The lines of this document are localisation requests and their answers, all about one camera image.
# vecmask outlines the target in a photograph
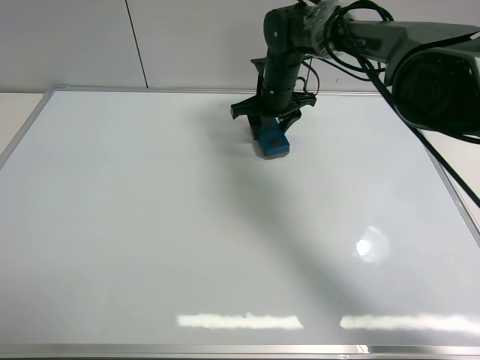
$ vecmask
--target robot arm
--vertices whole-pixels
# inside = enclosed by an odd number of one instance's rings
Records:
[[[370,0],[358,0],[348,7],[337,6],[335,0],[310,0],[315,6],[298,1],[267,13],[267,56],[252,60],[259,73],[256,95],[231,109],[234,119],[248,117],[253,139],[264,156],[288,154],[286,131],[301,118],[303,106],[316,103],[315,94],[294,91],[306,57],[333,59],[367,74],[388,105],[480,207],[480,198],[419,131],[439,131],[480,144],[478,137],[469,136],[480,136],[480,28],[395,22],[387,10]],[[356,21],[348,16],[350,10],[359,8],[377,11],[383,21]],[[342,61],[336,52],[354,56],[360,67]],[[370,60],[385,68],[376,69]]]

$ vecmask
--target wire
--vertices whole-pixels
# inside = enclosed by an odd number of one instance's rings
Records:
[[[301,64],[308,69],[307,79],[303,79],[303,78],[302,78],[302,79],[304,80],[303,91],[304,91],[305,94],[312,94],[312,95],[317,96],[318,93],[320,92],[320,76],[319,76],[319,74],[317,73],[317,71],[312,67],[312,58],[310,58],[310,64],[308,64],[305,60],[302,61]],[[315,94],[310,93],[310,92],[307,90],[308,77],[310,76],[310,72],[316,77],[316,84],[317,84],[317,86],[316,86],[316,93],[315,93]]]
[[[472,199],[472,201],[480,208],[480,198],[475,194],[475,192],[470,188],[470,186],[458,175],[458,173],[453,169],[453,167],[445,160],[445,158],[434,148],[434,146],[427,140],[425,135],[418,129],[413,127],[408,121],[406,121],[403,116],[401,115],[401,111],[399,108],[403,107],[402,103],[399,103],[393,96],[393,94],[386,88],[383,84],[382,80],[379,78],[379,71],[374,67],[374,65],[366,59],[364,56],[360,54],[358,47],[356,46],[356,42],[353,39],[353,36],[348,29],[347,21],[344,18],[344,15],[347,14],[351,10],[355,9],[371,9],[375,10],[379,13],[384,21],[394,21],[393,16],[385,9],[380,7],[379,5],[374,4],[370,0],[359,0],[350,6],[347,7],[340,7],[338,6],[334,13],[330,16],[325,24],[325,31],[324,31],[324,40],[325,40],[325,49],[327,50],[328,54],[336,61],[342,65],[344,63],[341,61],[333,52],[331,46],[332,40],[332,32],[334,29],[342,29],[343,34],[346,38],[346,41],[349,45],[350,55],[356,58],[360,67],[353,67],[350,64],[346,66],[351,70],[364,72],[369,77],[370,81],[375,85],[376,89],[379,93],[384,97],[387,104],[395,111],[395,113],[399,116],[399,118],[403,121],[403,123],[412,131],[412,133],[417,137],[417,139],[421,142],[421,144],[433,155],[433,157],[442,165],[442,167],[451,175],[451,177],[460,185],[460,187],[465,191],[465,193]],[[415,111],[415,109],[409,109],[411,113],[416,116],[419,114]],[[480,144],[480,139],[465,136],[463,134],[457,133],[450,133],[447,131],[442,131],[443,134],[448,135],[450,137],[454,137],[459,140],[467,141],[469,143]]]
[[[324,58],[318,58],[316,56],[313,56],[313,59],[316,59],[316,60],[320,60],[321,62],[325,62],[326,64],[330,65],[330,66],[333,66],[334,68],[337,68],[338,70],[340,71],[343,71],[345,74],[348,74],[350,75],[351,77],[354,77],[356,78],[357,80],[360,80],[360,81],[366,81],[366,82],[370,82],[371,80],[370,79],[365,79],[363,77],[360,77],[360,76],[357,76],[355,75],[354,73],[350,73],[348,70],[345,70],[343,69],[340,65],[337,65],[329,60],[325,60]]]
[[[376,66],[377,66],[376,71],[379,73],[385,73],[387,71],[387,68],[382,67],[382,65],[379,62],[376,63]]]

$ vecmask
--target blue object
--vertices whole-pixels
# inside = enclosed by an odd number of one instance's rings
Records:
[[[276,118],[264,120],[257,136],[257,142],[263,156],[287,155],[290,152],[290,143],[285,137],[285,133],[280,129]]]

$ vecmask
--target white surface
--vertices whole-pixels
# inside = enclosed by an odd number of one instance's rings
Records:
[[[0,170],[0,343],[480,344],[478,245],[383,101],[267,161],[243,98],[54,94]]]
[[[342,4],[353,0],[340,0]],[[376,0],[398,21],[480,26],[479,0]],[[267,12],[296,0],[128,0],[152,88],[255,89],[257,71],[250,59],[266,56],[263,20]],[[360,20],[379,20],[362,11]],[[315,61],[323,91],[376,91]],[[310,86],[316,88],[311,80]]]

